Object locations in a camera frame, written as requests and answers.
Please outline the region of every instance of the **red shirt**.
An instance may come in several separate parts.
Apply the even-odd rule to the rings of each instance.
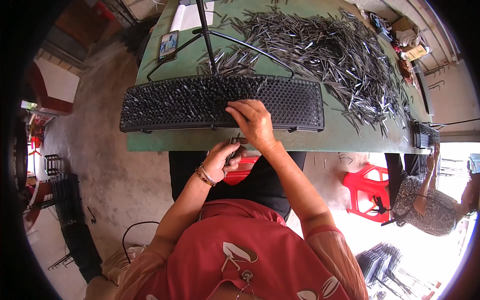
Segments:
[[[332,274],[314,247],[285,227],[280,215],[263,205],[239,199],[216,200],[205,203],[199,218],[184,231],[167,261],[158,256],[161,263],[148,272],[143,282],[139,282],[139,275],[137,279],[129,278],[128,273],[142,255],[152,256],[152,253],[143,253],[135,259],[118,293],[129,294],[128,287],[122,285],[134,281],[131,286],[137,284],[134,288],[137,300],[208,299],[224,281],[239,289],[245,287],[241,274],[250,270],[253,274],[250,285],[264,299],[333,300],[360,299],[357,294],[366,296],[366,290],[352,293],[350,285],[347,293],[341,282],[345,282],[344,274],[340,274],[341,278]],[[339,233],[335,227],[322,226],[314,229],[307,239],[332,231]],[[360,279],[360,268],[351,258],[348,264],[352,264],[353,273]],[[363,277],[359,281],[365,289]]]

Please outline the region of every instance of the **white paper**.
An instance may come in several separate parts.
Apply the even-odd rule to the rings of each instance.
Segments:
[[[214,10],[214,1],[207,2],[206,11]],[[205,12],[205,17],[207,19],[207,25],[213,24],[213,12]],[[195,27],[201,27],[202,23],[200,22],[200,16],[198,15],[197,5],[179,5],[175,16],[173,17],[172,26],[170,32],[175,30],[187,30]]]

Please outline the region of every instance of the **hand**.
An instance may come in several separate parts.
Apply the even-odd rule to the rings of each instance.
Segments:
[[[427,172],[432,173],[435,168],[435,160],[432,155],[427,156]]]
[[[440,143],[435,143],[435,146],[433,149],[433,159],[435,161],[435,165],[437,165],[439,157],[440,157]]]
[[[224,171],[235,171],[239,167],[239,162],[242,157],[247,156],[247,149],[240,144],[248,144],[247,139],[240,138],[240,142],[229,144],[230,139],[216,144],[208,153],[204,160],[204,170],[215,182],[220,182],[224,178]],[[236,152],[235,156],[225,166],[225,159],[227,156]]]
[[[246,99],[228,102],[225,110],[237,121],[241,132],[258,151],[264,153],[276,145],[270,113],[261,101]]]

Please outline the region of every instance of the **smartphone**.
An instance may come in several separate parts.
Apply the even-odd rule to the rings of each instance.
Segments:
[[[178,30],[162,35],[162,38],[160,39],[160,49],[158,50],[158,61],[177,50],[178,37]]]

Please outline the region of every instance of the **black wire frame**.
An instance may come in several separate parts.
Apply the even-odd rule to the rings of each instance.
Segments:
[[[262,51],[250,44],[247,44],[245,42],[242,42],[240,40],[237,40],[236,38],[233,38],[231,36],[227,36],[227,35],[224,35],[224,34],[221,34],[219,32],[216,32],[216,31],[212,31],[212,30],[208,30],[208,25],[207,25],[207,20],[206,20],[206,16],[205,16],[205,9],[204,9],[204,6],[203,6],[203,2],[202,0],[196,0],[197,1],[197,8],[198,8],[198,14],[200,16],[200,23],[202,23],[202,28],[198,28],[198,29],[195,29],[192,31],[192,33],[196,36],[194,36],[192,39],[190,39],[189,41],[185,42],[183,45],[181,45],[180,47],[178,47],[175,51],[173,51],[172,53],[168,54],[167,56],[165,56],[162,60],[160,60],[158,62],[158,65],[156,65],[148,74],[147,74],[147,79],[148,79],[148,82],[149,83],[152,83],[153,80],[150,78],[150,76],[153,74],[153,72],[155,72],[158,68],[160,68],[160,66],[162,64],[164,64],[165,62],[167,62],[169,59],[175,57],[175,55],[180,52],[182,49],[184,49],[185,47],[187,47],[188,45],[190,45],[191,43],[193,43],[194,41],[196,41],[197,39],[201,38],[202,36],[205,38],[205,44],[207,46],[207,51],[208,51],[208,57],[210,58],[210,63],[212,64],[212,73],[213,75],[217,75],[217,69],[216,69],[216,65],[215,65],[215,58],[214,58],[214,54],[213,54],[213,50],[212,50],[212,43],[210,42],[210,35],[214,35],[214,36],[218,36],[218,37],[221,37],[223,39],[226,39],[226,40],[229,40],[229,41],[232,41],[234,43],[237,43],[237,44],[240,44],[242,46],[245,46],[247,48],[250,48],[252,50],[255,50],[265,56],[267,56],[268,58],[272,59],[273,61],[277,62],[278,64],[280,64],[281,66],[283,66],[284,68],[288,69],[290,72],[291,72],[291,78],[293,79],[294,76],[295,76],[295,71],[290,67],[288,66],[286,63],[284,63],[283,61],[279,60],[278,58],[276,58],[275,56],[265,52],[265,51]]]

